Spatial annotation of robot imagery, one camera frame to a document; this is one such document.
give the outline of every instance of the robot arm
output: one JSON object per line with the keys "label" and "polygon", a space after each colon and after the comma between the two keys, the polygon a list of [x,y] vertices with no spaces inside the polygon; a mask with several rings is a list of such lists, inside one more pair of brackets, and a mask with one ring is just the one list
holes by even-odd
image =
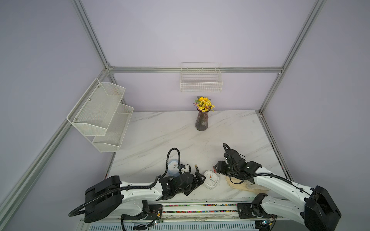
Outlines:
{"label": "robot arm", "polygon": [[[184,172],[177,177],[162,177],[154,183],[128,183],[120,181],[119,176],[111,176],[88,188],[85,192],[88,205],[77,207],[69,216],[85,214],[86,223],[101,220],[110,214],[125,214],[138,220],[149,212],[147,201],[168,200],[178,193],[188,196],[204,180],[205,176],[198,171],[195,174]],[[83,207],[85,210],[79,213],[78,209]]]}
{"label": "robot arm", "polygon": [[280,200],[260,193],[245,211],[252,214],[274,214],[304,224],[310,231],[334,231],[342,214],[329,193],[322,187],[311,188],[273,174],[262,165],[253,161],[245,162],[239,153],[227,144],[224,157],[227,162],[219,161],[216,172],[240,180],[265,186],[285,197]]}
{"label": "robot arm", "polygon": [[[260,193],[251,204],[238,203],[240,218],[274,214],[302,223],[310,231],[334,231],[341,213],[324,188],[303,186],[277,176],[258,163],[246,162],[226,144],[223,146],[227,162],[219,161],[215,165],[217,173],[265,186],[287,199]],[[167,154],[167,166],[172,150],[178,151],[180,159],[179,150],[171,149]],[[205,176],[198,171],[194,175],[179,171],[177,177],[164,177],[166,173],[167,169],[163,176],[157,176],[151,184],[121,182],[119,176],[109,177],[88,188],[85,203],[71,211],[69,216],[85,214],[85,222],[101,220],[111,213],[126,214],[135,220],[143,219],[149,213],[148,201],[171,199],[178,193],[188,196],[205,180]]]}

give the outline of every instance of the white marble tabletop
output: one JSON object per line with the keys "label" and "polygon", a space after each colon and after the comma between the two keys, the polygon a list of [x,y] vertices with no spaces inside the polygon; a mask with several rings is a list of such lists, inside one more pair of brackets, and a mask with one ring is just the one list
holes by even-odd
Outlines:
{"label": "white marble tabletop", "polygon": [[[204,132],[195,128],[197,111],[134,112],[121,149],[116,153],[109,176],[119,175],[130,183],[153,182],[163,174],[168,151],[176,147],[181,163],[191,165],[195,172],[213,170],[219,160],[225,160],[223,143],[255,161],[273,173],[284,173],[254,110],[209,112],[209,126]],[[172,151],[169,160],[177,159]],[[166,202],[248,201],[256,194],[233,189],[224,175],[218,174],[218,185],[212,189],[199,186],[189,196],[177,194]]]}

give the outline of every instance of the beige work glove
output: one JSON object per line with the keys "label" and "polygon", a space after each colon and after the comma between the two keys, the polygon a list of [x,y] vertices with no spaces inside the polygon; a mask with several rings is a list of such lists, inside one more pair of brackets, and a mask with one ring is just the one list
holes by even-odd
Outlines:
{"label": "beige work glove", "polygon": [[235,182],[235,183],[241,182],[241,180],[238,180],[234,177],[232,177],[231,180],[232,180],[232,182],[230,181],[229,177],[226,177],[226,181],[228,182],[228,185],[232,188],[235,188],[235,189],[249,191],[249,192],[253,192],[255,194],[267,193],[267,191],[270,190],[269,188],[266,188],[266,187],[258,185],[258,184],[253,184],[253,183],[251,183],[247,180],[245,180],[241,184],[234,184],[233,182]]}

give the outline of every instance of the dark glass vase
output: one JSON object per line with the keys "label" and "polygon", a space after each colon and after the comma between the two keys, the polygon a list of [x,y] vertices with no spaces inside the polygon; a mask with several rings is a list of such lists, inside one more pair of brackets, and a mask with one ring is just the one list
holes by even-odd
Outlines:
{"label": "dark glass vase", "polygon": [[208,128],[208,112],[198,110],[198,117],[195,122],[195,128],[199,131],[205,131]]}

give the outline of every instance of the white wire basket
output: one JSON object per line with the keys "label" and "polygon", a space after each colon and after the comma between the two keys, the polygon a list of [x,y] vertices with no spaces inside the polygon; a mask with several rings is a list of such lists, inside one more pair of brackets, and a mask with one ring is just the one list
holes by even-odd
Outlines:
{"label": "white wire basket", "polygon": [[221,92],[223,82],[220,70],[219,62],[182,62],[181,92]]}
{"label": "white wire basket", "polygon": [[123,137],[125,136],[133,111],[133,107],[120,103],[117,111],[113,115],[106,135],[95,136],[92,144],[100,152],[118,152],[122,145]]}
{"label": "white wire basket", "polygon": [[133,107],[122,104],[125,88],[95,79],[96,87],[81,109],[67,120],[100,152],[117,152],[122,144]]}

